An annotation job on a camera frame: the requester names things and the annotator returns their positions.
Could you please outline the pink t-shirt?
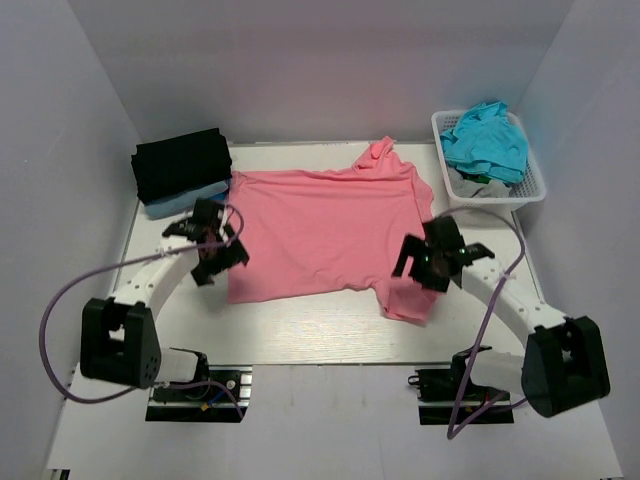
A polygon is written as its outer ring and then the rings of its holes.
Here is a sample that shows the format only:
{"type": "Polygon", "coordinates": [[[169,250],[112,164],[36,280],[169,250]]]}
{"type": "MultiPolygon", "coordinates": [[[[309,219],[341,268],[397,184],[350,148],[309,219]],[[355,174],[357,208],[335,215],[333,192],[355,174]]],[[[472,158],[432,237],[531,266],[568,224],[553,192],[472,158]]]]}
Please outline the pink t-shirt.
{"type": "Polygon", "coordinates": [[[228,300],[371,289],[385,317],[423,323],[437,293],[392,271],[405,236],[431,219],[433,199],[389,137],[341,170],[237,172],[229,200],[244,219],[249,262],[230,270],[228,300]]]}

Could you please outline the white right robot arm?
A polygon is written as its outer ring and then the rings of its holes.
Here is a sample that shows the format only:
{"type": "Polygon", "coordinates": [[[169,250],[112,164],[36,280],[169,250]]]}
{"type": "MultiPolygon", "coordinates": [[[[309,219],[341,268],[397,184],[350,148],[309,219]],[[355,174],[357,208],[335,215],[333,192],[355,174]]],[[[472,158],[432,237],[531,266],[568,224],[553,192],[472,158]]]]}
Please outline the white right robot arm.
{"type": "Polygon", "coordinates": [[[425,368],[410,377],[426,404],[448,404],[456,422],[465,405],[477,410],[510,395],[550,418],[611,392],[601,332],[587,316],[571,317],[524,289],[481,243],[465,242],[455,219],[424,223],[425,236],[405,236],[393,276],[408,275],[421,287],[444,293],[450,285],[479,300],[485,317],[497,317],[519,340],[521,355],[475,343],[453,355],[448,367],[425,368]]]}

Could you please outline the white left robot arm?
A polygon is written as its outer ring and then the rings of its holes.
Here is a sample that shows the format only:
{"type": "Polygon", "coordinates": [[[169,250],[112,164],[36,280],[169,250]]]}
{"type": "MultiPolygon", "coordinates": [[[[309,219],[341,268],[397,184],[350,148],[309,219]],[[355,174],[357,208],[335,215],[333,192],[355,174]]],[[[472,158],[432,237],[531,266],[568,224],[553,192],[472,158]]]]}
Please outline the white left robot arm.
{"type": "Polygon", "coordinates": [[[177,384],[188,398],[199,399],[211,387],[206,355],[163,348],[156,331],[159,313],[182,280],[198,287],[249,255],[230,217],[242,216],[230,205],[200,199],[192,213],[162,233],[157,252],[105,300],[92,299],[82,311],[80,370],[83,376],[147,389],[177,384]]]}

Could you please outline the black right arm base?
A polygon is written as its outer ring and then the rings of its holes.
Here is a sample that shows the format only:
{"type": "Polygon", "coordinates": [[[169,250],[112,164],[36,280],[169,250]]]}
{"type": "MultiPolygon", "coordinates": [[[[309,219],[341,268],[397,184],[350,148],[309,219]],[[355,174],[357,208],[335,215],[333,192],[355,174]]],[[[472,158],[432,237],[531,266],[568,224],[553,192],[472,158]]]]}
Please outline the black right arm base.
{"type": "MultiPolygon", "coordinates": [[[[449,423],[469,356],[470,350],[464,350],[455,354],[450,363],[434,363],[417,367],[407,378],[408,385],[417,391],[421,426],[446,426],[449,423]]],[[[499,391],[494,388],[478,386],[469,381],[455,425],[459,425],[498,394],[499,391]]],[[[473,421],[473,424],[483,425],[513,423],[514,415],[509,394],[505,394],[482,416],[473,421]]]]}

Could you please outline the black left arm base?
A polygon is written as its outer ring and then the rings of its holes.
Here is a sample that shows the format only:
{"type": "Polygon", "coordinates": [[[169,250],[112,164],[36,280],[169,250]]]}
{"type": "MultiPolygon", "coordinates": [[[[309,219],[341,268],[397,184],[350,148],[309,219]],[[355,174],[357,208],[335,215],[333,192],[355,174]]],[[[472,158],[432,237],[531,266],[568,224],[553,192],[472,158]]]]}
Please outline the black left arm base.
{"type": "Polygon", "coordinates": [[[164,423],[239,424],[247,413],[252,388],[251,366],[210,365],[198,354],[196,383],[189,389],[151,389],[145,421],[164,423]]]}

